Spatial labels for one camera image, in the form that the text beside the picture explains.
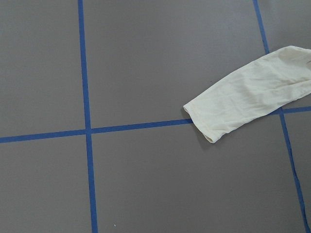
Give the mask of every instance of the painter's tape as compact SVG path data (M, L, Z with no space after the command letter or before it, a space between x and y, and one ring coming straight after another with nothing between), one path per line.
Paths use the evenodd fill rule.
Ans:
M142 123L142 124L133 124L133 125L119 125L111 127L102 127L92 129L92 133L107 133L107 132L116 132L116 131L126 131L126 130L138 130L138 129L147 129L171 125L183 125L183 124L192 124L191 119L181 119L181 120L168 120L168 121L159 121L151 123Z
M287 108L283 109L283 113L302 113L311 111L311 107Z
M268 42L267 42L267 38L266 38L266 33L264 31L262 18L261 18L261 14L260 14L260 9L259 9L259 5L258 5L257 0L253 0L253 4L254 4L255 11L256 11L256 15L257 15L257 21L259 24L259 29L260 29L260 33L261 33L262 42L263 42L263 47L264 47L265 53L269 54L270 52L269 52Z
M283 112L281 112L279 115L280 115L280 120L281 120L281 124L282 124L282 129L283 129L283 134L284 134L284 138L285 138L285 142L286 142L288 155L289 155L290 162L291 162L291 167L292 167L292 172L293 172L293 176L294 176L296 190L297 190L297 194L298 194L298 198L299 198L299 204L300 204L301 214L303 217L303 222L305 225L306 233L311 233L310 228L308 226L308 222L307 222L305 203L303 200L303 195L302 195L302 191L301 191L301 187L300 187L300 181L297 177L297 173L296 173L296 169L295 169L295 163L294 163L294 158L293 158L293 153L292 153L292 146L291 146L290 138L289 138L287 127L286 127L285 117L284 117Z
M55 137L69 137L86 134L85 130L71 130L71 131L62 131L62 132L53 132L53 133L38 133L30 135L21 135L21 136L12 136L12 137L0 137L0 143L8 142L20 142L20 141L29 141L29 140L38 140L46 138L55 138Z
M85 126L86 126L86 156L87 156L89 202L90 202L90 211L91 211L91 225L92 225L92 233L98 233L94 168L93 168L91 117L90 117L88 83L87 83L86 42L85 42L85 31L84 31L83 0L78 0L78 14L79 14L79 36L80 36L80 52L81 52L83 102L84 102L84 116L85 116Z

